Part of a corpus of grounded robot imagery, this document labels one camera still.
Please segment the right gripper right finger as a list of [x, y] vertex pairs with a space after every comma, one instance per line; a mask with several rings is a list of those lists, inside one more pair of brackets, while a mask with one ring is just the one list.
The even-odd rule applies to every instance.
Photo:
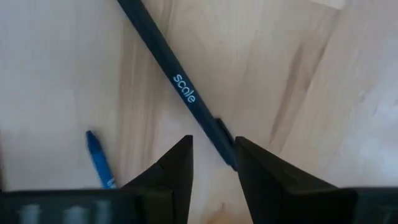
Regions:
[[397, 224], [397, 188], [339, 188], [244, 137], [235, 140], [238, 175], [254, 223]]

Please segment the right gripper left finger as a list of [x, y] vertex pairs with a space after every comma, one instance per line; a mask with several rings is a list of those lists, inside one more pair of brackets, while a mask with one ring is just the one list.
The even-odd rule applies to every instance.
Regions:
[[118, 189], [1, 193], [1, 223], [186, 223], [193, 184], [193, 137]]

